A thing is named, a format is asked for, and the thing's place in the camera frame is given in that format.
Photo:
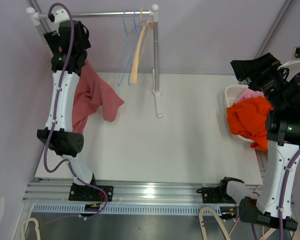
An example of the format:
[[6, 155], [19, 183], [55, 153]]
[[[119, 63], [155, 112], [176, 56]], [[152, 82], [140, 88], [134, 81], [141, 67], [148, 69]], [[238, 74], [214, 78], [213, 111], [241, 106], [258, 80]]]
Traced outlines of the light pink t shirt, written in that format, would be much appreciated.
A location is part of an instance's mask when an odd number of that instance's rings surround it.
[[257, 98], [257, 97], [265, 97], [264, 94], [261, 91], [253, 91], [249, 88], [247, 88], [246, 90], [244, 90], [239, 97], [237, 98], [237, 100], [235, 101], [235, 103], [240, 103], [242, 101], [245, 101], [247, 99], [250, 98]]

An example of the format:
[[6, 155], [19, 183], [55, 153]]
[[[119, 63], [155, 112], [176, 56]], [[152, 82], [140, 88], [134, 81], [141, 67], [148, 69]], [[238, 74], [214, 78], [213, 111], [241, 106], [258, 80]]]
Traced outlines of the salmon pink t shirt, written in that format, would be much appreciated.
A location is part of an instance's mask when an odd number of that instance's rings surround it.
[[117, 117], [119, 108], [124, 103], [86, 59], [74, 94], [72, 131], [82, 134], [88, 117], [97, 112], [99, 108], [101, 108], [103, 119], [113, 122]]

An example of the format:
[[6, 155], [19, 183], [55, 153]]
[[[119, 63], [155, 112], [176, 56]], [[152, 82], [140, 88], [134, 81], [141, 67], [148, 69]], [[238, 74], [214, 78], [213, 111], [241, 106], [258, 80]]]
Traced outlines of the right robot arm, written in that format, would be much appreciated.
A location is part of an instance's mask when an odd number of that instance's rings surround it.
[[291, 196], [300, 159], [300, 72], [290, 80], [287, 76], [300, 69], [300, 47], [295, 49], [293, 60], [286, 63], [266, 53], [230, 64], [237, 80], [262, 92], [272, 106], [265, 121], [268, 162], [260, 194], [249, 192], [240, 179], [225, 177], [217, 196], [225, 203], [233, 199], [244, 223], [296, 231], [298, 223], [292, 218]]

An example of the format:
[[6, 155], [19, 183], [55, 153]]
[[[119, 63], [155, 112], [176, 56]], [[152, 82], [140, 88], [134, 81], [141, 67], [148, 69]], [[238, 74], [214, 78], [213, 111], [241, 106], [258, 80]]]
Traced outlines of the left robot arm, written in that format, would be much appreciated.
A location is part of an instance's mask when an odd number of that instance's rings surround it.
[[53, 91], [45, 127], [37, 130], [37, 138], [44, 144], [43, 165], [48, 173], [54, 173], [67, 163], [73, 183], [82, 186], [80, 195], [91, 201], [97, 197], [98, 188], [92, 185], [94, 174], [81, 154], [84, 137], [73, 131], [72, 121], [75, 92], [91, 46], [89, 31], [80, 21], [65, 20], [44, 38], [53, 54]]

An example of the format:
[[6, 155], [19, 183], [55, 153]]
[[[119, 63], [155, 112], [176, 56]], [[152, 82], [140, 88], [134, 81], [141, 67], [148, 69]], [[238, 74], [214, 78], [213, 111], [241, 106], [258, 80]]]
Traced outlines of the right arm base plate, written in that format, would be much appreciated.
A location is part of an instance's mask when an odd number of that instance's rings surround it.
[[235, 200], [217, 187], [202, 187], [196, 190], [204, 204], [235, 204]]

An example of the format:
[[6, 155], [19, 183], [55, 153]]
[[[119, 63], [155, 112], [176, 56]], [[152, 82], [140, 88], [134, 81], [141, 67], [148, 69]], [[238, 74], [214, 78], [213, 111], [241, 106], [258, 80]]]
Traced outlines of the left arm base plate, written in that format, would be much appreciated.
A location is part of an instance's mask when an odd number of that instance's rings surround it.
[[[114, 187], [111, 185], [99, 185], [98, 187], [107, 194], [107, 201], [111, 202], [113, 198]], [[73, 183], [70, 188], [68, 200], [77, 202], [104, 202], [106, 198], [101, 191], [95, 188]]]

